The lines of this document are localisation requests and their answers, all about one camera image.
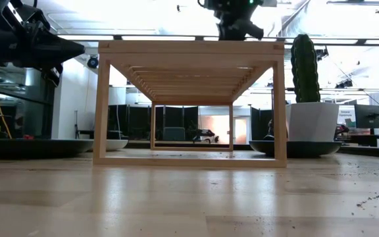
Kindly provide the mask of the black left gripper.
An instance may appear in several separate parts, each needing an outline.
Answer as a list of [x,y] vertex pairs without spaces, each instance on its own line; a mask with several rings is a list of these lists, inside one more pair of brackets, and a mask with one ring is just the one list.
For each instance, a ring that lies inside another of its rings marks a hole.
[[0,60],[20,68],[34,68],[55,86],[60,83],[62,63],[83,54],[84,46],[51,33],[51,25],[39,0],[0,0],[0,42],[5,50]]

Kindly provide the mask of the green box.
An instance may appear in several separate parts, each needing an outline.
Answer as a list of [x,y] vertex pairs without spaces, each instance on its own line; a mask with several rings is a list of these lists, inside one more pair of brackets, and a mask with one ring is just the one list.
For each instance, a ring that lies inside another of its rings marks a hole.
[[184,127],[165,127],[163,130],[163,140],[182,142],[186,140],[186,130]]

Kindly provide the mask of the white printed sign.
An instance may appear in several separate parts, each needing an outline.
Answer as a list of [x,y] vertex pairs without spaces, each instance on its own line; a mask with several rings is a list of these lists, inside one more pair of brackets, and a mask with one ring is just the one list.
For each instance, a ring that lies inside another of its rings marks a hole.
[[342,124],[348,128],[356,127],[355,107],[353,105],[339,106],[338,124]]

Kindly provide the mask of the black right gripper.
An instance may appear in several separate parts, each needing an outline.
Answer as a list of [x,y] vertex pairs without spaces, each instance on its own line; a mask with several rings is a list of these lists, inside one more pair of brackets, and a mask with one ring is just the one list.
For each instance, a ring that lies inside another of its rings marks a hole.
[[257,6],[244,9],[232,9],[231,11],[214,11],[214,16],[219,19],[219,41],[245,41],[246,35],[258,40],[264,37],[264,30],[251,21],[252,14]]

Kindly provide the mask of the light wooden slatted shelf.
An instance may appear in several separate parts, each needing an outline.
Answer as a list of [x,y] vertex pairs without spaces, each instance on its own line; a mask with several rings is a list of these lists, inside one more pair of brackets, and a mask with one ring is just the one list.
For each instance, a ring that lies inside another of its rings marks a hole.
[[[217,168],[284,168],[287,165],[284,44],[270,41],[100,41],[93,147],[94,165],[141,165]],[[271,159],[231,156],[233,145],[198,147],[198,158],[162,157],[151,142],[152,157],[107,157],[110,69],[125,76],[158,105],[233,107],[234,101],[267,70],[273,71],[274,156]]]

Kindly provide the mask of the dark blue-teal plate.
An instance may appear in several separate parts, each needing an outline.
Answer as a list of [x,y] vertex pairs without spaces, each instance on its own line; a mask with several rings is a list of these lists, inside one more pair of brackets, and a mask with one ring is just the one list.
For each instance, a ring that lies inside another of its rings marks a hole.
[[[252,140],[251,148],[266,156],[274,157],[274,142],[272,140]],[[295,142],[287,141],[287,158],[315,158],[337,152],[341,142]]]

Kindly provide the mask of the tall green cactus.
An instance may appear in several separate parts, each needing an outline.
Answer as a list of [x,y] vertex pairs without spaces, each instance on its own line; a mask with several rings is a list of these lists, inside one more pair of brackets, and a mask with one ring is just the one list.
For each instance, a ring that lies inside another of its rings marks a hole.
[[314,43],[307,34],[295,37],[291,47],[291,72],[297,103],[320,101],[317,58]]

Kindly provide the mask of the black plate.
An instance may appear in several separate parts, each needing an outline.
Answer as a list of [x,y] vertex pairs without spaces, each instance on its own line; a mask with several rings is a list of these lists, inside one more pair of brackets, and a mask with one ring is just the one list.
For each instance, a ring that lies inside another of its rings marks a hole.
[[73,157],[93,147],[93,140],[0,139],[0,159]]

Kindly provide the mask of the black equipment rack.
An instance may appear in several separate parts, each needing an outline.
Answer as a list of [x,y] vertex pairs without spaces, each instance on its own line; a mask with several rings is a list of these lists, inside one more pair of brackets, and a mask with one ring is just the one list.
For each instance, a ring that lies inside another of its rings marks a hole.
[[6,138],[51,137],[55,86],[34,68],[0,66],[0,132]]

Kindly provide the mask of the black computer monitor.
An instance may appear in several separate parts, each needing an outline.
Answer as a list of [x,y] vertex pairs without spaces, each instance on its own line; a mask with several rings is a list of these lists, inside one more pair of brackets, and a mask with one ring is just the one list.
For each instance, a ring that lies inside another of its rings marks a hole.
[[357,128],[379,128],[379,106],[356,104],[355,118]]

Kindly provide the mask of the white hexagonal plant pot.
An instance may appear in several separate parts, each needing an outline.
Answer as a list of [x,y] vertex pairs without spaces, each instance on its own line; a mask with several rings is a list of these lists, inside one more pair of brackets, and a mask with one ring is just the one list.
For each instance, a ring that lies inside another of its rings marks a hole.
[[286,105],[288,140],[291,142],[333,142],[339,105],[308,102]]

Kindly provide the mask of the black room divider panels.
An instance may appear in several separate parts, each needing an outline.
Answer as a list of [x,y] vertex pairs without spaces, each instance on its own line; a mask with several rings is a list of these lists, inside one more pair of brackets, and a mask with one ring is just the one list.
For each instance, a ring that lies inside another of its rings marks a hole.
[[272,110],[250,108],[251,139],[263,140],[268,134],[268,124],[272,120]]
[[[151,137],[151,107],[131,107],[110,105],[108,113],[107,137],[117,140],[149,140]],[[184,127],[186,140],[190,141],[198,129],[198,107],[155,108],[155,139],[163,140],[165,127]]]

